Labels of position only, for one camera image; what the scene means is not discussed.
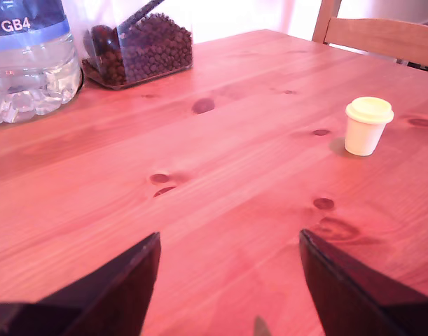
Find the wood knot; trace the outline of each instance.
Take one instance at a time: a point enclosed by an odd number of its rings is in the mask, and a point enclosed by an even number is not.
[[[317,198],[313,201],[313,205],[319,210],[330,210],[333,209],[335,203],[329,198]]]
[[[170,181],[170,177],[166,174],[153,174],[150,176],[150,181],[155,184],[167,183]]]
[[[192,106],[192,111],[196,114],[205,113],[215,109],[215,103],[210,98],[201,98]]]
[[[170,191],[171,189],[175,189],[176,187],[166,187],[166,188],[162,188],[161,190],[159,190],[158,192],[156,192],[156,194],[153,195],[153,197],[157,197],[159,195],[162,195],[164,193],[166,193],[167,191]]]
[[[315,131],[313,131],[313,135],[317,135],[319,137],[322,137],[324,135],[329,134],[331,131],[329,131],[328,129],[316,129]]]
[[[408,122],[416,127],[428,127],[428,119],[423,118],[411,118]]]
[[[337,218],[324,217],[313,230],[325,240],[346,241],[357,238],[360,231]]]

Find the clear plastic container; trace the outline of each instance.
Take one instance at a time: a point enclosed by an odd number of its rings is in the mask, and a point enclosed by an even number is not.
[[[42,17],[43,0],[9,2],[12,6],[4,8],[7,1],[0,1],[0,123],[58,109],[75,96],[81,81],[60,0],[49,1],[53,4]]]
[[[193,39],[186,3],[107,0],[97,7],[83,0],[75,10],[79,27],[71,23],[85,75],[121,89],[190,68]]]

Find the coffee beans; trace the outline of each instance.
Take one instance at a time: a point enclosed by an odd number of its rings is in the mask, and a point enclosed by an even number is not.
[[[121,86],[192,65],[192,36],[187,29],[163,13],[130,22],[129,27],[123,24],[113,30],[92,28],[92,43],[90,36],[85,37],[90,58],[83,60],[83,68],[90,78]]]

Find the water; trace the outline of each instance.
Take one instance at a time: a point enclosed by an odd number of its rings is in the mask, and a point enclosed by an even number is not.
[[[80,84],[72,35],[0,51],[0,123],[45,115],[69,102]]]

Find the blue label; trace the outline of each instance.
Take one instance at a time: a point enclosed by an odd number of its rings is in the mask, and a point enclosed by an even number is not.
[[[68,32],[61,0],[0,0],[0,50],[45,43]]]
[[[42,29],[65,19],[61,0],[0,0],[0,36]]]

